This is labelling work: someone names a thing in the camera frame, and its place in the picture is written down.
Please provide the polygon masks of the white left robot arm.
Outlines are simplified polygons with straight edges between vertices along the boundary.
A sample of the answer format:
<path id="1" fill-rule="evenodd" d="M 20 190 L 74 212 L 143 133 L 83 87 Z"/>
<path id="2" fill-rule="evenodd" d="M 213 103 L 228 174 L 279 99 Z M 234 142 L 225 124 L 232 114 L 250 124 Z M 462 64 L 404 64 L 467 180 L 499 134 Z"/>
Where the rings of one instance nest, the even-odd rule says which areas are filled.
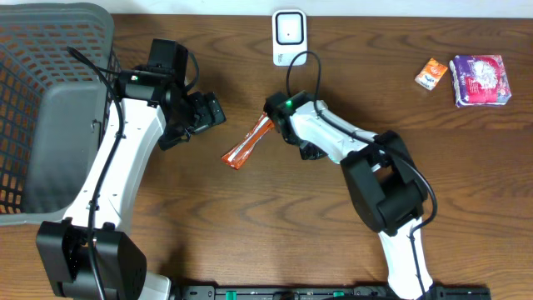
<path id="1" fill-rule="evenodd" d="M 74 299 L 172 299 L 169 277 L 149 272 L 128 236 L 137 191 L 155 146 L 167 150 L 224 123 L 213 92 L 182 75 L 122 71 L 101 147 L 61 221 L 42 222 L 37 250 L 53 293 Z"/>

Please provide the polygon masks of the floral red purple packet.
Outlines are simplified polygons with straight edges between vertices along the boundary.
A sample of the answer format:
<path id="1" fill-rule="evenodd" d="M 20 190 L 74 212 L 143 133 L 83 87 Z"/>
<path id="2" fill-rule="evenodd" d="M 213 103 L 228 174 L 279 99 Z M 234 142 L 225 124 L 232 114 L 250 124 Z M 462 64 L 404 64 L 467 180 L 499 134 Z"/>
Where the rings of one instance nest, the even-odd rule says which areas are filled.
<path id="1" fill-rule="evenodd" d="M 449 66 L 458 108 L 505 106 L 511 99 L 501 55 L 456 55 Z"/>

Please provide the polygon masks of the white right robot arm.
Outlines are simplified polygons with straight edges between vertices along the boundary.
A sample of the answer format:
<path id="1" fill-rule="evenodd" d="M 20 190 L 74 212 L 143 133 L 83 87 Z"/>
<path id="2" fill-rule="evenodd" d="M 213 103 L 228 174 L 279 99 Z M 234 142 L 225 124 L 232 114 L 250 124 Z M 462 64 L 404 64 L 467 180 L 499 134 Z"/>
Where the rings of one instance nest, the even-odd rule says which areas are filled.
<path id="1" fill-rule="evenodd" d="M 329 157 L 341 167 L 359 218 L 380 238 L 388 285 L 398 298 L 421 299 L 433 280 L 426 268 L 421 229 L 423 203 L 435 197 L 401 137 L 358 128 L 307 92 L 266 99 L 266 115 L 304 159 Z"/>

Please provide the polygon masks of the orange snack bar wrapper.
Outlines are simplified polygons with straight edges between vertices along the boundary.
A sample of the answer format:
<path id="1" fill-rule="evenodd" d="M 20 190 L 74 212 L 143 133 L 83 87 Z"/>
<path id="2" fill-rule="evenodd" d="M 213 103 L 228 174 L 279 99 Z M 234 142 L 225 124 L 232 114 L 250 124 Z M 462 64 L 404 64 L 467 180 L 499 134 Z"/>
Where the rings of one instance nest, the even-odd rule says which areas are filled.
<path id="1" fill-rule="evenodd" d="M 239 170 L 252 154 L 256 144 L 273 128 L 273 121 L 263 112 L 248 134 L 235 147 L 222 156 L 222 161 L 229 167 Z"/>

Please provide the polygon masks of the small orange juice carton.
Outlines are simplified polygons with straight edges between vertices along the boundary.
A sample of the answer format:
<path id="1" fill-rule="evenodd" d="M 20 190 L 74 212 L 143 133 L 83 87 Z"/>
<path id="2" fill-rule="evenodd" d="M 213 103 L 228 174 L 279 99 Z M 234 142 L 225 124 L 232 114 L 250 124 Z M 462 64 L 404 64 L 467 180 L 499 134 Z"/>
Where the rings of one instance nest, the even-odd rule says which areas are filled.
<path id="1" fill-rule="evenodd" d="M 447 70 L 448 67 L 445 64 L 439 63 L 434 58 L 431 58 L 416 75 L 415 82 L 431 91 L 436 87 Z"/>

